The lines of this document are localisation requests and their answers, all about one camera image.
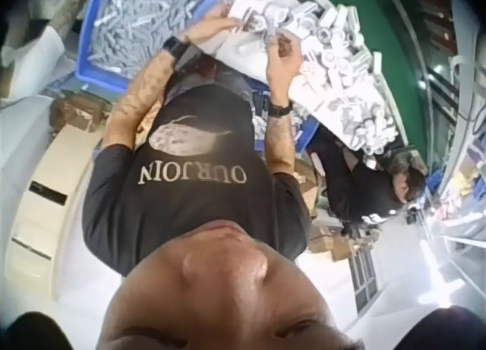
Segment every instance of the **black shirt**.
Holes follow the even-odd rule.
[[[163,106],[136,152],[104,149],[84,202],[87,247],[126,276],[167,241],[226,219],[294,260],[309,212],[295,178],[271,175],[254,152],[251,117],[239,96],[202,86]]]
[[[403,206],[393,189],[393,176],[369,169],[359,162],[352,171],[353,187],[350,210],[353,219],[378,224],[394,216]]]

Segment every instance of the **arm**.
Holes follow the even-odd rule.
[[[217,33],[238,25],[238,22],[226,17],[228,5],[220,2],[209,10],[203,19],[189,27],[180,36],[182,43],[203,43]],[[174,58],[170,53],[161,51],[142,69],[128,86],[127,93],[113,107],[106,123],[103,148],[121,144],[133,150],[135,137],[140,123],[152,109],[158,113],[163,106],[162,99],[167,83],[174,73]]]
[[[138,73],[125,94],[113,107],[103,138],[103,149],[116,144],[133,150],[138,125],[161,98],[174,72],[174,58],[161,51]]]
[[[289,34],[270,37],[267,46],[267,79],[274,106],[289,105],[289,88],[302,64],[300,42]],[[295,145],[290,115],[268,118],[265,133],[265,159],[272,174],[292,175],[295,168]]]
[[[295,168],[295,146],[290,116],[268,118],[265,133],[265,160],[272,174],[292,175]]]

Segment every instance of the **light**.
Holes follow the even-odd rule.
[[[484,212],[471,212],[457,219],[445,219],[444,221],[442,221],[442,223],[446,227],[464,225],[465,223],[470,223],[482,219],[485,214],[486,214],[486,210]]]
[[[443,65],[436,65],[436,66],[434,67],[434,71],[435,71],[436,73],[442,73],[442,71],[443,71]]]
[[[442,274],[439,271],[439,263],[432,252],[430,245],[425,241],[420,241],[420,248],[427,263],[429,273],[431,275],[432,290],[418,297],[420,304],[437,303],[441,308],[448,308],[452,305],[450,301],[451,293],[462,288],[464,281],[456,279],[452,282],[446,283]]]
[[[455,291],[461,289],[465,285],[465,282],[462,279],[456,279],[449,283],[444,283],[442,290],[443,292],[439,297],[437,297],[436,291],[432,290],[430,292],[425,293],[418,297],[418,303],[420,304],[430,304],[430,303],[439,303],[439,307],[441,308],[449,308],[452,303],[450,302],[450,295]]]

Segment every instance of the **black wristwatch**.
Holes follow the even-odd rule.
[[[170,53],[175,59],[175,63],[177,63],[185,52],[188,50],[190,43],[183,43],[175,36],[169,37],[162,46],[163,50],[166,50]]]
[[[274,118],[281,118],[283,116],[287,116],[292,110],[294,109],[294,106],[292,102],[289,101],[289,105],[284,107],[284,106],[276,106],[272,103],[272,101],[269,101],[268,103],[268,115],[269,117],[274,117]]]

